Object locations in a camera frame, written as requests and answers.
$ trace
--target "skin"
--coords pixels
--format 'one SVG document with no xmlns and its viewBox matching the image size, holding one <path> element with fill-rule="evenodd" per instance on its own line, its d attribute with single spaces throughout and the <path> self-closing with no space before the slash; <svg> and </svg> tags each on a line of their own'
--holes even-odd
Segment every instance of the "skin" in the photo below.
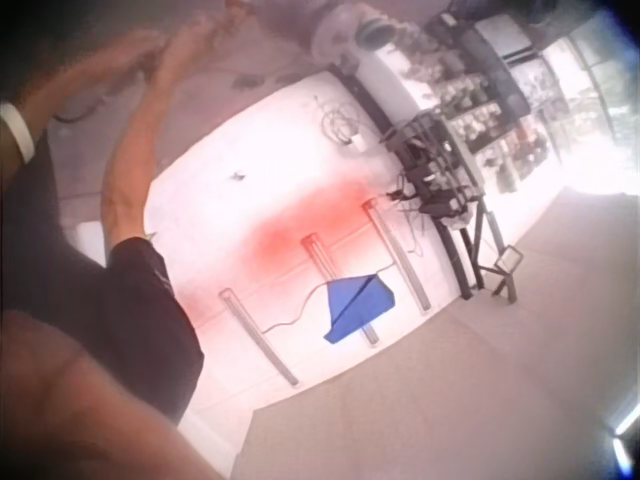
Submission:
<svg viewBox="0 0 640 480">
<path fill-rule="evenodd" d="M 105 174 L 102 219 L 109 247 L 144 237 L 156 139 L 173 94 L 184 76 L 211 53 L 230 23 L 233 15 L 222 23 L 199 16 L 172 39 L 156 32 L 134 32 L 52 78 L 29 85 L 14 101 L 37 142 L 69 97 L 127 71 L 141 56 L 159 52 L 148 90 Z M 0 128 L 4 191 L 23 162 L 6 125 L 0 122 Z M 0 340 L 0 447 L 10 457 L 47 463 L 60 458 L 62 449 L 71 459 L 51 466 L 61 478 L 222 478 L 175 427 L 128 394 L 60 331 L 24 313 L 3 312 Z M 92 454 L 83 454 L 78 446 L 89 446 Z"/>
</svg>

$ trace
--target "small black object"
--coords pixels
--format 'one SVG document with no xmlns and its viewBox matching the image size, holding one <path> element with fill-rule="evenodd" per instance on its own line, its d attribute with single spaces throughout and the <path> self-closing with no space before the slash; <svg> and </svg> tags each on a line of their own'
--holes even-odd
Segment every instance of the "small black object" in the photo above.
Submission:
<svg viewBox="0 0 640 480">
<path fill-rule="evenodd" d="M 484 162 L 486 168 L 496 168 L 501 165 L 502 161 L 498 157 L 489 157 Z"/>
<path fill-rule="evenodd" d="M 96 103 L 89 106 L 80 115 L 76 115 L 75 117 L 62 117 L 60 115 L 54 115 L 53 118 L 57 122 L 64 123 L 65 125 L 73 125 L 74 123 L 78 123 L 89 118 L 91 115 L 96 113 L 102 105 L 104 105 L 104 98 L 101 97 Z"/>
<path fill-rule="evenodd" d="M 304 78 L 304 75 L 298 72 L 285 73 L 284 75 L 280 75 L 276 78 L 275 82 L 278 85 L 293 85 L 294 83 L 298 83 L 300 80 Z"/>
<path fill-rule="evenodd" d="M 231 88 L 235 90 L 253 90 L 254 88 L 258 88 L 264 85 L 265 80 L 266 79 L 264 75 L 252 75 L 243 73 L 235 78 L 233 84 L 231 85 Z"/>
</svg>

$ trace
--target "white floor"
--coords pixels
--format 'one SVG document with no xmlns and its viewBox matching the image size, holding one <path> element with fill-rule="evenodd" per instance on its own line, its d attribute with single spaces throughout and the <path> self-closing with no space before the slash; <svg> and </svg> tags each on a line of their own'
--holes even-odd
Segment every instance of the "white floor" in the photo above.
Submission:
<svg viewBox="0 0 640 480">
<path fill-rule="evenodd" d="M 599 479 L 638 400 L 638 201 L 565 190 L 519 242 L 520 301 L 457 300 L 254 414 L 233 477 Z"/>
<path fill-rule="evenodd" d="M 417 234 L 423 255 L 411 255 L 411 261 L 431 310 L 422 316 L 397 269 L 385 271 L 381 277 L 394 291 L 396 306 L 373 324 L 380 343 L 371 348 L 356 334 L 330 345 L 323 339 L 328 302 L 318 291 L 296 325 L 267 335 L 299 378 L 295 388 L 218 299 L 219 292 L 232 288 L 261 329 L 295 318 L 306 295 L 323 282 L 300 245 L 312 233 L 320 235 L 346 276 L 371 274 L 392 263 L 361 206 L 396 188 L 399 164 L 377 146 L 361 110 L 361 134 L 368 140 L 364 152 L 327 138 L 324 113 L 345 102 L 360 110 L 328 73 L 280 90 L 194 145 L 150 193 L 147 231 L 157 233 L 154 245 L 206 358 L 181 428 L 224 473 L 231 471 L 256 409 L 379 354 L 459 296 L 442 243 L 427 220 Z M 550 160 L 517 194 L 492 200 L 507 243 L 520 238 L 557 194 L 558 171 Z M 403 216 L 390 209 L 387 220 L 405 249 L 414 249 Z M 496 253 L 490 240 L 485 247 L 482 258 L 492 264 Z"/>
</svg>

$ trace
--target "gray floor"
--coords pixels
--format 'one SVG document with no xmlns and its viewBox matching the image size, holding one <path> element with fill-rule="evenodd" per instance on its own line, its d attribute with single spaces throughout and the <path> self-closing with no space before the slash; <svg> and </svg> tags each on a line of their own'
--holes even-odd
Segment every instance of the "gray floor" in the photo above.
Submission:
<svg viewBox="0 0 640 480">
<path fill-rule="evenodd" d="M 637 198 L 563 192 L 519 247 L 520 301 L 458 300 L 256 412 L 233 477 L 600 479 L 637 401 Z"/>
</svg>

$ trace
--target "hand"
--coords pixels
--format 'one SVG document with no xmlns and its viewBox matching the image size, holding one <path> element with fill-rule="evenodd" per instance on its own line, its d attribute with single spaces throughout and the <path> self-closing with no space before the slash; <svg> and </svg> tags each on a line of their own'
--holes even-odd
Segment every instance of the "hand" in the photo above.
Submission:
<svg viewBox="0 0 640 480">
<path fill-rule="evenodd" d="M 166 42 L 166 35 L 160 32 L 136 30 L 72 65 L 63 75 L 76 90 L 90 88 L 131 70 L 145 56 L 162 50 Z"/>
<path fill-rule="evenodd" d="M 235 8 L 230 9 L 221 20 L 199 14 L 191 25 L 184 27 L 169 41 L 152 76 L 152 86 L 173 90 L 245 18 L 246 14 Z"/>
</svg>

